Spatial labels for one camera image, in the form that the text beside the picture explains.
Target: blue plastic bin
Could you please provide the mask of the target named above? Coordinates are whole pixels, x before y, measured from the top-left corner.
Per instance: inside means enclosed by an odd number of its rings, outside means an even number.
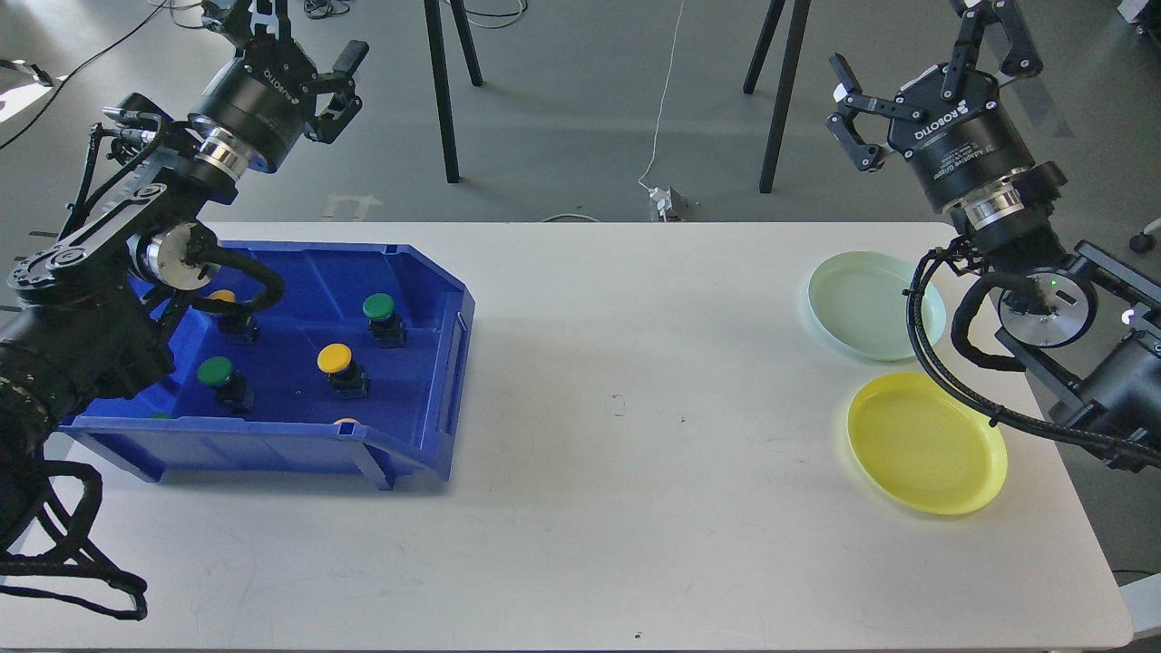
[[[146,481],[170,469],[363,474],[390,489],[421,469],[448,480],[475,302],[457,279],[408,245],[228,243],[282,275],[286,296],[257,314],[255,343],[218,332],[190,311],[170,345],[176,371],[132,400],[99,400],[60,431]],[[223,270],[205,288],[253,296],[259,286]],[[388,293],[406,346],[381,349],[363,300]],[[326,345],[348,345],[370,376],[366,399],[339,397],[318,371]],[[197,366],[225,356],[254,390],[231,416],[197,382]],[[154,418],[164,414],[172,418]],[[359,423],[339,423],[349,417]]]

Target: gray floor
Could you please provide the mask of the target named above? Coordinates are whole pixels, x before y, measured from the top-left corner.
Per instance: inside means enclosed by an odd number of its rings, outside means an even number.
[[[514,5],[468,0],[485,12]],[[325,215],[331,200],[370,195],[378,202],[365,217],[370,221],[536,221],[570,211],[647,220],[636,180],[650,158],[678,7],[678,0],[532,0],[515,26],[475,30],[482,88],[468,82],[445,12],[464,175],[449,186],[420,2],[358,0],[349,15],[325,21],[302,20],[291,2],[295,36],[320,69],[329,70],[349,38],[370,44],[359,74],[365,110],[334,145],[301,142],[279,173],[247,174],[233,206],[212,206],[202,217],[352,220],[359,216],[349,202]],[[1025,0],[1022,7],[1046,69],[1038,80],[1009,87],[1005,105],[1038,159],[1055,160],[1069,178],[1054,217],[1061,239],[1090,239],[1161,278],[1161,253],[1134,254],[1126,246],[1161,206],[1161,53],[1122,20],[1116,0]],[[771,195],[757,193],[757,179],[785,27],[758,93],[741,93],[765,8],[759,0],[686,0],[657,158],[646,181],[688,198],[693,221],[933,220],[901,159],[873,175],[857,173],[827,134],[835,86],[827,57],[843,52],[867,93],[889,96],[947,58],[958,31],[947,3],[814,3]],[[144,1],[129,0],[7,0],[0,3],[0,57],[63,74],[147,10]],[[195,14],[179,19],[196,22]],[[39,123],[0,152],[0,261],[48,244],[30,231],[59,227],[75,192],[86,128],[101,120],[101,106],[137,91],[181,115],[230,56],[222,37],[181,30],[163,14],[79,73]],[[995,70],[995,60],[985,48],[981,69]],[[16,81],[0,73],[0,88]],[[0,124],[0,141],[26,116]],[[868,139],[885,132],[874,119],[859,124]],[[497,257],[503,260],[502,252]],[[0,304],[14,303],[7,288],[0,290]],[[1061,356],[1079,372],[1120,335],[1120,308],[1105,303],[1093,333]],[[1161,473],[1117,473],[1083,452],[1062,453],[1111,568],[1161,569]],[[1046,534],[1045,547],[1052,546]],[[1161,644],[1134,648],[1161,651]]]

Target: robotiq logo text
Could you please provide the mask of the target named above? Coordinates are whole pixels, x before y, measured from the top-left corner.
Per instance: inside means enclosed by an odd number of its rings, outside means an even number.
[[[939,120],[937,120],[937,121],[932,122],[931,124],[924,127],[923,129],[916,131],[915,132],[915,139],[916,141],[922,141],[923,138],[925,138],[925,137],[931,136],[932,134],[935,134],[935,131],[937,129],[939,129],[940,127],[950,123],[951,121],[958,119],[959,116],[966,116],[966,115],[967,115],[967,107],[965,107],[964,105],[960,105],[960,106],[956,107],[954,109],[947,112],[946,114],[939,116]]]
[[[274,77],[274,73],[271,72],[271,69],[264,69],[262,70],[262,77],[265,77],[266,80],[271,82],[271,86],[273,86],[275,91],[277,91],[279,93],[286,95],[287,100],[290,100],[291,102],[294,102],[294,95],[291,95],[290,92],[287,91],[284,86],[282,86],[282,82],[279,81],[279,79],[276,77]]]

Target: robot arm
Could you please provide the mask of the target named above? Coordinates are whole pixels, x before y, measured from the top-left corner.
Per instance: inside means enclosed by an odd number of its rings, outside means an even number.
[[[1079,444],[1109,466],[1161,467],[1161,286],[1090,243],[1066,251],[1048,221],[1066,184],[1052,162],[1037,165],[1000,103],[1000,88],[1038,74],[1043,64],[1015,0],[951,2],[960,31],[947,63],[904,84],[893,101],[863,94],[851,66],[831,58],[838,74],[837,107],[828,128],[856,168],[874,172],[892,152],[903,156],[937,214],[959,232],[920,263],[908,290],[908,329],[924,369],[952,396],[1017,429]],[[976,70],[985,29],[1000,24],[1010,48],[1000,77]],[[890,121],[887,142],[867,144],[854,127],[859,114]],[[1043,422],[1008,410],[951,375],[935,356],[920,318],[922,293],[936,268],[979,280],[952,321],[951,340],[973,364],[1032,372],[1060,400]],[[1055,363],[1045,350],[1083,337],[1097,309],[1096,287],[1131,307],[1128,332],[1087,378]],[[989,292],[998,289],[1002,329],[996,339],[1011,357],[986,354],[967,338]]]
[[[173,120],[136,93],[104,110],[115,124],[92,128],[88,165],[60,237],[9,275],[24,308],[0,329],[0,576],[101,579],[129,594],[134,608],[111,610],[8,584],[0,584],[0,593],[144,618],[145,582],[118,569],[88,540],[101,501],[100,475],[87,465],[45,460],[44,442],[63,418],[94,399],[129,399],[164,382],[174,369],[167,343],[190,308],[251,314],[279,301],[277,274],[221,247],[196,216],[207,202],[231,203],[246,170],[276,171],[301,135],[333,142],[361,107],[353,74],[366,43],[352,41],[333,72],[319,73],[290,38],[286,0],[239,1],[229,8],[204,1],[202,8],[203,23],[235,44],[233,59],[188,120]],[[326,94],[330,101],[316,115],[317,98]],[[89,194],[103,138],[111,139],[110,156],[123,167]],[[135,178],[121,198],[89,221],[131,172]],[[222,266],[253,277],[262,290],[240,303],[197,296]],[[150,289],[138,296],[130,277]],[[62,475],[84,483],[72,512],[49,482]],[[39,555],[7,553],[34,519],[56,546]]]

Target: yellow plate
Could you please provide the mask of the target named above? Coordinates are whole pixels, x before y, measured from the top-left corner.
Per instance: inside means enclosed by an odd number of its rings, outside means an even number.
[[[979,510],[1008,476],[1000,431],[924,374],[887,374],[863,386],[846,414],[846,430],[863,471],[916,510]]]

